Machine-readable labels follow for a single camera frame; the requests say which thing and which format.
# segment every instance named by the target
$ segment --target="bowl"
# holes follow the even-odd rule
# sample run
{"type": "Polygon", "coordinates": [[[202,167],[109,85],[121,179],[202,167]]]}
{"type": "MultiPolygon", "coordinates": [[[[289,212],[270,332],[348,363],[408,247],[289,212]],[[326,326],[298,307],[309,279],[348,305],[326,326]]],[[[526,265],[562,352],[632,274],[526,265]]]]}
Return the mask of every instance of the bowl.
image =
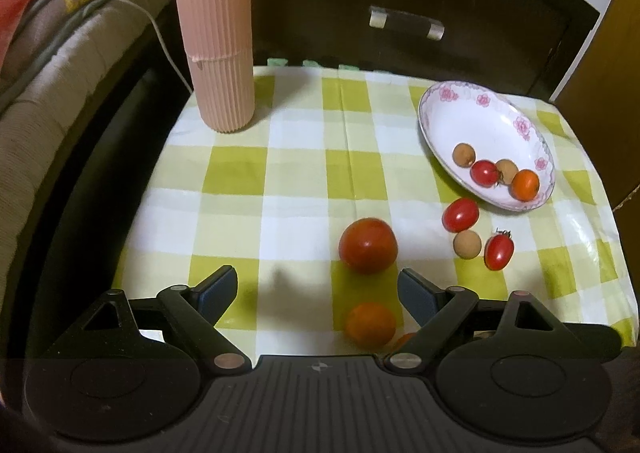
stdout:
{"type": "Polygon", "coordinates": [[[418,123],[427,145],[447,173],[474,195],[495,207],[531,211],[551,197],[556,183],[553,156],[545,138],[530,119],[506,97],[488,88],[460,81],[442,81],[420,99],[418,123]],[[476,160],[512,160],[519,170],[533,170],[540,177],[540,190],[530,202],[520,202],[507,186],[478,186],[469,168],[453,162],[453,149],[467,143],[476,160]]]}

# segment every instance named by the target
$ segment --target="plate rim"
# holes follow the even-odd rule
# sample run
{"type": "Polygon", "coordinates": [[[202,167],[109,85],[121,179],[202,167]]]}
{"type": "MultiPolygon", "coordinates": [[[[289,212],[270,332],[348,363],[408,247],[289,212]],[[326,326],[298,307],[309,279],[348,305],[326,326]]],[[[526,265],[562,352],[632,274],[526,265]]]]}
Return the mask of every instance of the plate rim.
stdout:
{"type": "Polygon", "coordinates": [[[444,168],[444,170],[449,174],[449,176],[451,176],[460,186],[462,186],[469,193],[477,196],[478,198],[484,200],[485,202],[491,204],[492,206],[497,207],[497,208],[502,209],[502,210],[505,210],[505,211],[514,212],[514,213],[524,213],[524,212],[533,211],[534,209],[538,209],[538,208],[542,207],[551,198],[551,195],[554,192],[554,188],[556,187],[556,163],[554,162],[553,155],[551,154],[551,149],[549,148],[545,137],[539,131],[538,127],[531,121],[531,119],[529,119],[529,116],[527,116],[524,112],[522,112],[522,110],[520,110],[516,105],[514,105],[511,101],[509,101],[509,99],[507,97],[505,97],[504,94],[500,94],[500,93],[496,92],[495,90],[491,90],[490,88],[484,87],[482,85],[478,85],[476,83],[471,83],[471,82],[468,82],[468,81],[459,81],[459,80],[437,81],[433,85],[428,87],[427,90],[425,90],[424,93],[422,94],[422,96],[420,97],[420,102],[418,103],[418,125],[420,126],[420,131],[422,133],[422,136],[424,137],[424,140],[426,141],[427,145],[429,146],[429,149],[431,150],[431,153],[434,155],[434,157],[440,163],[440,165],[444,168]],[[422,124],[422,113],[423,113],[423,110],[424,110],[424,103],[425,103],[427,97],[431,93],[433,93],[434,90],[437,90],[440,87],[445,86],[447,84],[452,84],[452,85],[456,85],[456,86],[464,86],[464,87],[468,87],[468,88],[473,88],[475,90],[480,90],[480,91],[490,92],[492,94],[495,94],[496,97],[498,97],[501,101],[504,101],[512,110],[514,110],[514,112],[516,112],[517,115],[522,116],[523,118],[525,118],[529,122],[529,125],[530,125],[531,128],[534,129],[534,131],[536,133],[536,136],[544,143],[545,147],[547,148],[548,157],[549,157],[548,162],[551,164],[551,172],[550,172],[551,185],[546,189],[546,192],[545,192],[546,197],[544,197],[541,202],[539,202],[538,204],[533,205],[533,206],[525,204],[522,207],[507,207],[506,205],[503,205],[503,204],[497,204],[496,201],[491,200],[490,198],[487,198],[484,194],[482,194],[481,191],[476,191],[476,190],[472,190],[471,188],[469,188],[469,186],[466,184],[466,182],[464,182],[458,176],[458,174],[455,173],[449,167],[449,165],[440,156],[439,152],[434,150],[433,143],[432,143],[430,137],[427,135],[426,130],[424,128],[424,125],[422,124]]]}

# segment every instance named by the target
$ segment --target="orange fruit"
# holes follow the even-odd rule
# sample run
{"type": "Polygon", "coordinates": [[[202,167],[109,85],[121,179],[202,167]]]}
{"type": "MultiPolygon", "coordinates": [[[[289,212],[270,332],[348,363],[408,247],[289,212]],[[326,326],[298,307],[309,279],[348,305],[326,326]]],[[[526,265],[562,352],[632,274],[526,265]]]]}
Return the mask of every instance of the orange fruit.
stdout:
{"type": "Polygon", "coordinates": [[[509,191],[514,199],[520,202],[533,200],[540,189],[540,179],[536,172],[520,170],[513,176],[509,191]]]}
{"type": "Polygon", "coordinates": [[[398,242],[385,221],[363,218],[345,229],[338,244],[338,254],[356,273],[381,273],[396,261],[398,242]]]}
{"type": "Polygon", "coordinates": [[[347,315],[344,333],[358,348],[378,350],[394,338],[396,317],[382,303],[360,303],[347,315]]]}
{"type": "Polygon", "coordinates": [[[394,345],[394,350],[398,350],[402,345],[404,345],[408,340],[415,336],[415,332],[408,332],[407,334],[398,338],[396,344],[394,345]]]}

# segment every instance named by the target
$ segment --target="ribbed black surface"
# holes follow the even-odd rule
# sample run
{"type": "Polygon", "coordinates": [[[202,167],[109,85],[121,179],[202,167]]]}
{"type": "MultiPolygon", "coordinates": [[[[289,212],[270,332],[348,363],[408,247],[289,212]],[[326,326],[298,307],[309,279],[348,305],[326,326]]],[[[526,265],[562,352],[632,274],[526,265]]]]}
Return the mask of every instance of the ribbed black surface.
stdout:
{"type": "Polygon", "coordinates": [[[489,441],[451,420],[425,384],[372,357],[263,357],[219,379],[180,424],[104,453],[602,453],[583,439],[548,448],[489,441]]]}

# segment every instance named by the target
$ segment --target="screw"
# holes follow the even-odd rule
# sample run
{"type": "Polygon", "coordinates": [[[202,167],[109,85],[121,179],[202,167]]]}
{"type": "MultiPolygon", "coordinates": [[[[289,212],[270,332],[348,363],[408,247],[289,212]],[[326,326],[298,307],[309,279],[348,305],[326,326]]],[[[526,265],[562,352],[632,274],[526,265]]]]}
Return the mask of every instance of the screw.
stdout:
{"type": "Polygon", "coordinates": [[[244,357],[242,357],[240,354],[234,353],[220,354],[220,356],[216,356],[216,358],[213,360],[213,363],[218,368],[222,368],[225,370],[235,370],[244,365],[244,357]]]}
{"type": "Polygon", "coordinates": [[[415,354],[401,353],[391,356],[389,362],[402,370],[413,370],[422,364],[422,359],[415,354]]]}

